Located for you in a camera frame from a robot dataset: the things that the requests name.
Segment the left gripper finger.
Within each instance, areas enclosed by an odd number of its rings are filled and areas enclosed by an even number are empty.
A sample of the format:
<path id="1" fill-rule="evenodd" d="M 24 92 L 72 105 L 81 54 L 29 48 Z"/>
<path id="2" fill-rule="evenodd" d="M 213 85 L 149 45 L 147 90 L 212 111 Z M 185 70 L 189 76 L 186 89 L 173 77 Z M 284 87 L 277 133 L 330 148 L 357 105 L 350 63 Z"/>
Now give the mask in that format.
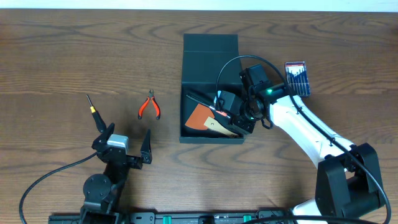
<path id="1" fill-rule="evenodd" d="M 145 138 L 142 142 L 141 145 L 141 153 L 151 153 L 151 146 L 150 146 L 150 136 L 151 136 L 151 131 L 150 129 L 147 130 Z"/>
<path id="2" fill-rule="evenodd" d="M 100 144 L 106 144 L 110 136 L 114 133 L 115 124 L 111 123 L 103 133 L 98 136 L 98 142 Z"/>

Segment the steel claw hammer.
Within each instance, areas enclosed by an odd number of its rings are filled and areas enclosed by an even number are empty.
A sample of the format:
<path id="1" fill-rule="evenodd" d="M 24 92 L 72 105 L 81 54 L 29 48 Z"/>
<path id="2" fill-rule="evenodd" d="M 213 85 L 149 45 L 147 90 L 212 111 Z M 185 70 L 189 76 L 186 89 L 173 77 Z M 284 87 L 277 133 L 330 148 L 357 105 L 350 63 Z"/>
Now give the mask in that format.
<path id="1" fill-rule="evenodd" d="M 213 112 L 216 112 L 222 116 L 224 116 L 225 118 L 231 119 L 231 116 L 224 112 L 224 111 L 220 111 L 218 109 L 215 108 L 215 106 L 213 106 L 208 100 L 204 99 L 203 97 L 201 97 L 200 95 L 196 95 L 194 93 L 187 93 L 186 97 L 209 108 L 210 110 L 212 110 Z"/>

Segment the orange scraper wooden handle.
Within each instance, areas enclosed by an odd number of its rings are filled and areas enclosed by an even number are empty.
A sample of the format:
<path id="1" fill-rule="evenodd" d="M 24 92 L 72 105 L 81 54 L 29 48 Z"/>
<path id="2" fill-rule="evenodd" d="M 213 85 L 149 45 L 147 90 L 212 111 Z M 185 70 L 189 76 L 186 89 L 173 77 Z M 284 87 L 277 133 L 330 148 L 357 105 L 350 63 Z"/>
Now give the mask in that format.
<path id="1" fill-rule="evenodd" d="M 196 129 L 199 131 L 211 130 L 217 133 L 224 134 L 229 138 L 237 138 L 239 135 L 229 131 L 222 126 L 216 119 L 213 112 L 201 104 L 197 104 L 188 120 L 185 122 L 188 128 Z"/>

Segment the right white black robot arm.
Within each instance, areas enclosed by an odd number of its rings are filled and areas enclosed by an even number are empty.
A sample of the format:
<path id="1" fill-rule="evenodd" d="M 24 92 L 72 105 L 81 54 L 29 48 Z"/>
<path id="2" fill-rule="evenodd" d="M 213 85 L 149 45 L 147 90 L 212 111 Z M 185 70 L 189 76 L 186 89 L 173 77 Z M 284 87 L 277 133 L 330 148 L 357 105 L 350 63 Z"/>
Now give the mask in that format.
<path id="1" fill-rule="evenodd" d="M 368 143 L 356 145 L 314 115 L 286 79 L 274 85 L 261 65 L 239 74 L 243 94 L 217 90 L 216 110 L 229 118 L 241 134 L 251 134 L 260 121 L 264 128 L 285 131 L 317 169 L 315 196 L 296 205 L 293 223 L 362 223 L 362 217 L 386 208 L 392 210 L 384 191 L 379 158 Z"/>

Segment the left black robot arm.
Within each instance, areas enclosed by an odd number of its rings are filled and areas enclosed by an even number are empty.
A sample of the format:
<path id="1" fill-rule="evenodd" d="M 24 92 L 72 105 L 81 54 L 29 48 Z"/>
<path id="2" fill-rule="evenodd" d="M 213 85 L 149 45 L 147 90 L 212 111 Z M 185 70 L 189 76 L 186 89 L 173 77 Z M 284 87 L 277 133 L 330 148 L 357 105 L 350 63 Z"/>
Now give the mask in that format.
<path id="1" fill-rule="evenodd" d="M 88 177 L 83 185 L 85 201 L 79 223 L 129 223 L 129 216 L 118 212 L 117 207 L 129 170 L 142 169 L 144 164 L 152 163 L 150 134 L 148 130 L 139 156 L 127 153 L 129 139 L 114 134 L 113 123 L 93 141 L 92 148 L 106 167 L 102 174 Z"/>

